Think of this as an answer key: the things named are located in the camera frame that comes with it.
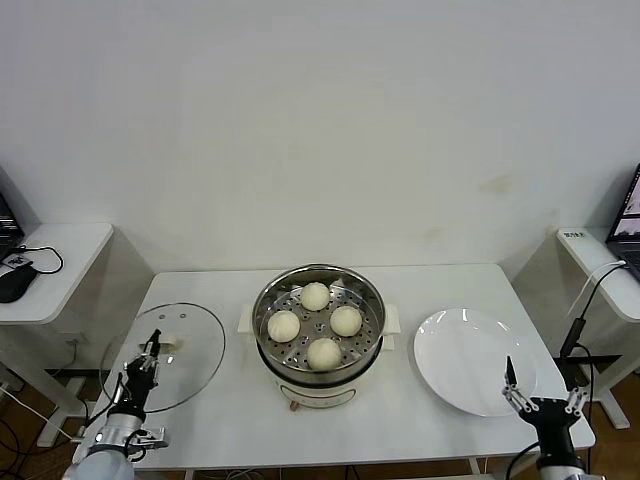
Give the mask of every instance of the wooden floor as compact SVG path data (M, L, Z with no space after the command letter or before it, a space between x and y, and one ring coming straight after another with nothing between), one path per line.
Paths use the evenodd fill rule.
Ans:
M80 393L81 398L95 400L99 393L96 380L90 379ZM616 386L614 395L621 404L627 417L631 421L628 430L615 430L602 408L596 404L593 412L593 424L596 431L597 443L592 451L592 471L605 475L610 480L640 480L640 377L630 375ZM29 386L18 394L25 403L31 405L42 414L48 415L53 405L47 399ZM18 478L25 480L59 480L71 461L73 447L63 444L53 450L33 447L35 439L43 427L44 422L28 412L16 402L5 398L0 404L0 419L4 420L17 435L19 448L6 426L0 425L0 440L14 450L31 451L36 453L29 457L16 456L5 447L0 446L0 478ZM82 420L69 420L64 430L75 434ZM586 459L586 452L581 452ZM498 459L488 462L489 469ZM211 471L197 472L196 479L224 480L229 472ZM470 474L466 460L445 462L420 462L384 465L358 465L355 470L345 466L286 468L260 470L251 474L251 478L265 480L343 480L348 476L350 480L373 480L391 478L437 477L445 475ZM184 472L145 473L139 475L142 479L178 480ZM537 479L535 468L530 468L517 477L518 480Z

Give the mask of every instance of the metal steamer tray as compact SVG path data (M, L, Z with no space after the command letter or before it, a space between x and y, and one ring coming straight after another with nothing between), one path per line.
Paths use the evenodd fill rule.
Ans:
M329 288L329 305L319 312L305 309L300 302L302 288L320 282ZM333 311L343 305L360 310L362 328L353 337L341 337L331 330ZM281 310L300 319L300 333L288 343L274 342L267 332L269 318ZM384 302L376 288L358 273L332 265L307 265L283 273L262 291L253 308L252 326L258 350L281 378L304 387L326 388L357 378L373 363L382 346L385 322ZM335 370L318 372L307 363L309 345L331 338L342 351L342 364Z

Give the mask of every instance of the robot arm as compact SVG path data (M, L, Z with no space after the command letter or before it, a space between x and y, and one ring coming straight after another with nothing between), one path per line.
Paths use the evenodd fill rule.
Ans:
M506 386L502 394L520 418L538 434L540 458L538 472L542 480L602 480L585 474L584 462L576 455L569 429L580 419L587 400L586 392L574 388L566 400L529 398L518 389L511 358L507 357Z
M147 449L168 446L164 428L142 429L144 405L157 386L160 333L156 330L143 352L125 364L127 382L118 385L107 422L94 437L87 456L67 469L64 480L132 480L132 462L144 458Z

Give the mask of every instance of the white side table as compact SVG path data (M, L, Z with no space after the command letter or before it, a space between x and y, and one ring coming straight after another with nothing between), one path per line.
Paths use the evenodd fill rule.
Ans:
M43 325L53 321L106 245L113 227L108 223L42 224L26 226L25 231L22 243L28 247L54 247L64 259L64 268L55 275L38 275L21 299L0 304L0 326ZM4 342L0 345L0 362L59 407L50 419L52 423L62 425L69 417L84 418L84 405L76 397L84 378L72 378L67 387L63 387L34 360L35 353ZM53 445L57 433L47 424L38 446Z
M373 282L386 302L398 306L402 332L395 339L395 349L380 354L369 378L358 387L358 398L336 408L295 413L270 378L255 342L237 333L244 305L251 305L281 271L157 275L141 311L174 302L201 305L215 312L224 325L227 349L218 373L200 394L174 409L149 415L145 428L164 426L171 441L168 448L149 452L135 464L136 469L192 471L501 456L517 453L536 440L533 427L515 414L484 418L449 405L426 385L413 358L413 337L427 316L444 308L477 308L504 318L526 342L538 372L534 393L566 398L560 372L500 267L356 270ZM119 366L132 358L157 325L151 316L133 322L107 380L107 391L114 388ZM161 374L163 381L171 382ZM166 402L180 395L180 382L173 384L173 390L162 393ZM152 390L151 396L161 392ZM97 408L107 403L103 393ZM87 429L75 452L76 461L92 445L104 422L103 416ZM595 441L584 418L572 427L571 434L578 449Z
M618 260L604 243L607 233L606 228L561 228L557 236L584 273L591 275L599 266ZM593 284L606 273L603 271L595 275ZM640 323L640 283L629 272L620 270L607 277L600 286L600 293L621 319L628 323ZM623 354L604 373L594 372L597 389L594 401L602 404L609 420L617 429L629 428L630 423L611 389L638 367L640 349L636 349L635 354Z

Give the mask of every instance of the white plate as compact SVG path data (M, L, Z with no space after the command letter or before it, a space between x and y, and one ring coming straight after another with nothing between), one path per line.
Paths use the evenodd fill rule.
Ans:
M413 349L429 386L468 413L483 417L515 413L502 396L507 355L522 393L531 395L536 387L536 370L526 346L506 323L478 310L434 313L418 328Z

